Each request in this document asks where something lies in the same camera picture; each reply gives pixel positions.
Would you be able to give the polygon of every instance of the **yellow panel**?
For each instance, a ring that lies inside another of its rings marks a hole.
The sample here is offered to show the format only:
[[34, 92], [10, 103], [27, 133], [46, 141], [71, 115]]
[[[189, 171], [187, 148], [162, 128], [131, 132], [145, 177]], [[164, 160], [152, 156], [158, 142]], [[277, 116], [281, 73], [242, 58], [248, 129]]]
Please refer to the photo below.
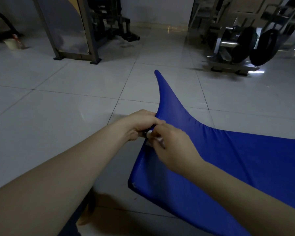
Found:
[[68, 1], [74, 6], [76, 11], [79, 13], [79, 15], [81, 15], [78, 0], [68, 0]]

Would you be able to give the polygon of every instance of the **blue mat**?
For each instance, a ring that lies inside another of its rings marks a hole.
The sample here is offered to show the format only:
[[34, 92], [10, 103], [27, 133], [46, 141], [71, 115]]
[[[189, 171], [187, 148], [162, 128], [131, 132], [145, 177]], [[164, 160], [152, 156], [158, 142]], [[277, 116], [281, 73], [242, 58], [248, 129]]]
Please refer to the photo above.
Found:
[[[202, 158], [295, 208], [295, 140], [217, 130], [198, 122], [181, 105], [159, 71], [157, 117], [185, 131]], [[142, 146], [129, 188], [188, 223], [222, 236], [249, 233], [217, 202], [168, 170], [153, 148]]]

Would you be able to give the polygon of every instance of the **person's right arm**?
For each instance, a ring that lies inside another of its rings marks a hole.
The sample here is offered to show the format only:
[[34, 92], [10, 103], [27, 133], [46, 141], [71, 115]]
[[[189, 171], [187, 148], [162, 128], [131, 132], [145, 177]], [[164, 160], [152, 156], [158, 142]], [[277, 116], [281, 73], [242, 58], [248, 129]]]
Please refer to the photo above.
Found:
[[252, 235], [295, 236], [295, 209], [205, 162], [189, 136], [169, 124], [158, 125], [165, 149], [151, 140], [159, 159], [223, 206]]

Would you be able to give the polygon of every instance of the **person's right hand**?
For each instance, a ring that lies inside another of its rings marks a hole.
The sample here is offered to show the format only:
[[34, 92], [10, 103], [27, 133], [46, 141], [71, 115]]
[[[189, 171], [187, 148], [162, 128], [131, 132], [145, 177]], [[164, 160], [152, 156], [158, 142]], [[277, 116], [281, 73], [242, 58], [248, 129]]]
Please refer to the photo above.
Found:
[[163, 123], [155, 126], [151, 133], [151, 137], [159, 136], [164, 140], [165, 149], [157, 140], [151, 138], [150, 141], [158, 158], [169, 170], [188, 177], [191, 171], [205, 163], [184, 131]]

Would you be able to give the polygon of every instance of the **person's left hand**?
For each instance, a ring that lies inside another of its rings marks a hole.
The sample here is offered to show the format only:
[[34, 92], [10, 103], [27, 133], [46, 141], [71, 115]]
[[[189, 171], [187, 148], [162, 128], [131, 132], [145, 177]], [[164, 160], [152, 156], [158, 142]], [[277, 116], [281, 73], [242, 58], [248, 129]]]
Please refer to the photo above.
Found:
[[156, 118], [155, 115], [156, 113], [142, 109], [120, 119], [120, 123], [123, 127], [126, 127], [126, 131], [129, 133], [129, 141], [136, 140], [141, 131], [148, 129], [152, 125], [165, 123], [165, 121]]

